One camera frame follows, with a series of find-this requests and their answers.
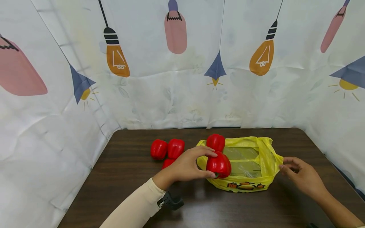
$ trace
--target pink light bulb print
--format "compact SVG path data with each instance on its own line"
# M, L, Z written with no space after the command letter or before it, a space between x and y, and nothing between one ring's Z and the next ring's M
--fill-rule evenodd
M182 54L188 45L186 21L178 11L176 0L169 1L169 12L165 17L165 33L168 49L174 54Z
M0 85L17 96L46 94L47 87L28 58L13 42L0 36Z
M350 0L346 0L341 9L337 12L337 14L333 17L330 26L328 27L328 30L326 34L324 35L322 44L320 46L320 51L322 53L325 53L328 49L328 47L331 45L333 38L335 38L335 35L340 28L345 15L346 15L346 8L349 4Z

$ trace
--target person's left hand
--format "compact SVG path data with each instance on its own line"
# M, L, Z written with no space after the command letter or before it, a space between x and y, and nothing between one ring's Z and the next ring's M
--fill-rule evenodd
M214 150L206 146L197 146L188 149L170 166L161 170L153 177L153 182L162 190L176 181L191 181L199 178L215 178L215 173L199 170L196 160L201 156L216 157Z

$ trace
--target red bell pepper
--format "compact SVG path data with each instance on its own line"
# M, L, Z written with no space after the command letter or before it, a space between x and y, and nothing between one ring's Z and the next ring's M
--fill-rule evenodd
M156 160L162 160L166 157L167 142L156 139L151 145L151 157Z
M213 134L210 135L207 139L207 147L210 147L215 151L222 152L225 145L226 145L226 140L222 135Z
M171 139L167 146L167 157L176 160L184 152L185 142L180 139Z
M217 157L208 156L207 170L215 173L215 178L226 178L231 174L232 167L228 157L220 151L215 152Z
M166 160L164 160L164 163L163 163L163 165L162 165L162 169L164 169L164 168L166 168L166 167L170 166L172 163L174 163L174 161L175 161L175 160L173 160L173 159L166 159Z

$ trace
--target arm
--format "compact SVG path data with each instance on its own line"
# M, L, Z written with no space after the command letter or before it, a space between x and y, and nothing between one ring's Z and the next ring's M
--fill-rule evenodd
M198 178L214 178L210 171L199 170L196 159L217 154L209 147L198 146L184 152L174 163L161 170L153 178L128 196L104 221L100 228L141 228L160 207L167 189L176 181L190 181Z
M351 211L336 200L330 193L317 201L336 227L361 227L364 225Z
M337 201L326 189L315 169L298 158L284 158L281 172L289 177L300 191L311 197L338 228L364 226L351 211Z

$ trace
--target hand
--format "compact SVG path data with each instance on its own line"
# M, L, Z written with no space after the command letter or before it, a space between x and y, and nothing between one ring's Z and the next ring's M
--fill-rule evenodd
M161 170L152 180L162 190L176 181L191 181L199 178L215 178L211 171L199 170L196 160L201 156L216 157L214 150L206 146L197 146L188 149L174 161L170 166Z
M284 165L280 165L280 171L289 177L300 191L315 201L329 194L313 166L299 158L284 158Z

